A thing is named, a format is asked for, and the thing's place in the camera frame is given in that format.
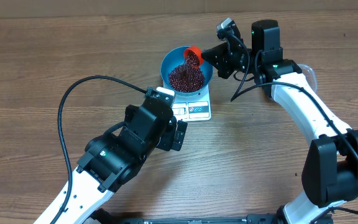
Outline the orange measuring scoop blue handle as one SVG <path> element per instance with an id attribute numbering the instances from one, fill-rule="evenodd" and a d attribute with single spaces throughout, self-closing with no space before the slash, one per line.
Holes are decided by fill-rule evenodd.
<path id="1" fill-rule="evenodd" d="M 187 51 L 192 51 L 192 52 L 194 52 L 194 53 L 198 56 L 198 59 L 200 60 L 200 65 L 199 65 L 198 68 L 200 68 L 200 66 L 201 66 L 201 65 L 203 64 L 203 62 L 204 62 L 204 59 L 201 57 L 201 53 L 202 53 L 201 49 L 200 49 L 199 47 L 197 47 L 197 46 L 187 47 L 187 48 L 185 49 L 185 51 L 184 51 L 184 58 L 185 58 L 185 56 L 186 56 Z"/>

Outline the clear plastic container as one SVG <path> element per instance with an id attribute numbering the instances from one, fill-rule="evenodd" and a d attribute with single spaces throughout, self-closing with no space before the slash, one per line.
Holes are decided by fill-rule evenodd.
<path id="1" fill-rule="evenodd" d="M 318 82 L 314 70 L 307 64 L 298 64 L 298 66 L 301 68 L 303 75 L 306 77 L 306 81 L 309 86 L 316 93 L 318 90 Z"/>

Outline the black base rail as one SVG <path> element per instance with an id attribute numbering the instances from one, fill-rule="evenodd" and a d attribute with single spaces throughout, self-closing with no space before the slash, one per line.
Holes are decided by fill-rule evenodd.
<path id="1" fill-rule="evenodd" d="M 276 214 L 250 214 L 245 217 L 214 218 L 124 218 L 113 216 L 100 208 L 88 217 L 84 224 L 283 224 L 284 219 Z"/>

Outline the white kitchen scale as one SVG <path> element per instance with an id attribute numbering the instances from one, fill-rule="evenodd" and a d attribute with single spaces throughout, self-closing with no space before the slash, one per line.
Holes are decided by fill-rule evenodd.
<path id="1" fill-rule="evenodd" d="M 172 110 L 177 120 L 185 122 L 210 120 L 212 113 L 209 85 L 195 93 L 176 92 Z"/>

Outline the red beans in scoop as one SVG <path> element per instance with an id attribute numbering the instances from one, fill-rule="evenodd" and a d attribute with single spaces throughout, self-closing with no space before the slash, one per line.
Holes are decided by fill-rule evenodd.
<path id="1" fill-rule="evenodd" d="M 193 68 L 198 68 L 200 65 L 200 60 L 198 59 L 198 56 L 192 51 L 187 51 L 185 56 L 185 62 L 188 66 L 191 66 Z"/>

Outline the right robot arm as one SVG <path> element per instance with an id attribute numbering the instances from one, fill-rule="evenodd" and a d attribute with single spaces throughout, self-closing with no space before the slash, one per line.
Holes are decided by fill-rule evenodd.
<path id="1" fill-rule="evenodd" d="M 301 194 L 276 214 L 248 215 L 247 222 L 331 223 L 334 212 L 358 197 L 358 129 L 341 121 L 312 90 L 301 67 L 284 58 L 277 21 L 254 22 L 251 47 L 232 19 L 222 21 L 216 34 L 221 43 L 201 57 L 221 78 L 253 74 L 254 86 L 285 109 L 309 145 Z"/>

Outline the red beans in bowl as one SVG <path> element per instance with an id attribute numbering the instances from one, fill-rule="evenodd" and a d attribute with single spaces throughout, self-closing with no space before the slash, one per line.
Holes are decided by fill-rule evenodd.
<path id="1" fill-rule="evenodd" d="M 194 68 L 188 64 L 175 67 L 168 74 L 170 86 L 182 93 L 191 93 L 200 90 L 204 85 L 205 77 L 200 68 Z"/>

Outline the blue bowl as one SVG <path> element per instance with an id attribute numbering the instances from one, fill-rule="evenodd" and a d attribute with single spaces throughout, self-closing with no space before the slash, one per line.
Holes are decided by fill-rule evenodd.
<path id="1" fill-rule="evenodd" d="M 184 51 L 187 47 L 190 47 L 190 46 L 177 47 L 177 48 L 171 50 L 164 57 L 161 67 L 160 67 L 160 74 L 161 74 L 164 86 L 166 88 L 172 89 L 175 93 L 179 92 L 179 91 L 174 90 L 170 86 L 169 81 L 168 81 L 168 74 L 178 65 L 185 63 Z M 204 61 L 203 64 L 200 66 L 200 69 L 203 72 L 203 75 L 205 77 L 204 85 L 202 87 L 202 88 L 204 88 L 206 85 L 209 85 L 210 81 L 212 80 L 213 67 L 211 64 Z"/>

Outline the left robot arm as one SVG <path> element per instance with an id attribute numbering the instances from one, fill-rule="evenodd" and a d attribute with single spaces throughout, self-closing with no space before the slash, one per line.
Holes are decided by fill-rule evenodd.
<path id="1" fill-rule="evenodd" d="M 92 139 L 72 172 L 72 183 L 38 217 L 37 223 L 84 223 L 134 178 L 155 149 L 179 151 L 187 123 L 173 115 L 175 94 L 151 91 L 141 106 L 129 105 L 125 120 Z"/>

